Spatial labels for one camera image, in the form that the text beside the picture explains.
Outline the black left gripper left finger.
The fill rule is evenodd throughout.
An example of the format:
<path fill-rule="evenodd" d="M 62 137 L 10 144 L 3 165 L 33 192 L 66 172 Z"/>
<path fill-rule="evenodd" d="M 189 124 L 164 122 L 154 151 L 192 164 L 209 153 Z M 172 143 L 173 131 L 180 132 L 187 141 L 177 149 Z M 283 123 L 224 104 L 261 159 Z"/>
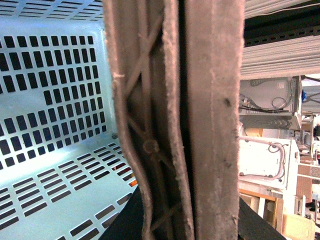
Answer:
<path fill-rule="evenodd" d="M 144 207 L 140 188 L 137 187 L 99 240 L 142 240 L 143 223 Z"/>

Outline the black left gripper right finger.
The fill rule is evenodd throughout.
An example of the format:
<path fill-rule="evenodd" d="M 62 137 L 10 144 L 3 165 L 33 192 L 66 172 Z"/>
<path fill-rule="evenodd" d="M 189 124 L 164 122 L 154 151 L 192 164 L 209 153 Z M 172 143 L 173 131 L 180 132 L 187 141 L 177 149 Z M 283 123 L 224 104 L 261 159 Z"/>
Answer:
<path fill-rule="evenodd" d="M 286 238 L 256 212 L 254 212 L 247 203 L 240 198 L 238 213 L 238 239 L 285 240 Z"/>

